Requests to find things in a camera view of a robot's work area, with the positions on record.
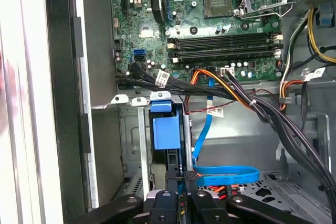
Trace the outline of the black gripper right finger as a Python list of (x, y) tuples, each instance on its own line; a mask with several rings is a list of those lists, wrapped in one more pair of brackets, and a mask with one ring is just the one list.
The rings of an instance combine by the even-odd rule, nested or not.
[(194, 171), (185, 171), (183, 180), (188, 223), (309, 223), (246, 195), (231, 195), (222, 203), (209, 191), (197, 188), (200, 177)]

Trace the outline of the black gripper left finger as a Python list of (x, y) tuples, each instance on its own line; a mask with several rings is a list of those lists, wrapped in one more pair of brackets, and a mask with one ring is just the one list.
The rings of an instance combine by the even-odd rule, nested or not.
[(178, 223), (181, 174), (168, 171), (166, 188), (150, 191), (143, 200), (124, 195), (88, 213), (88, 223)]

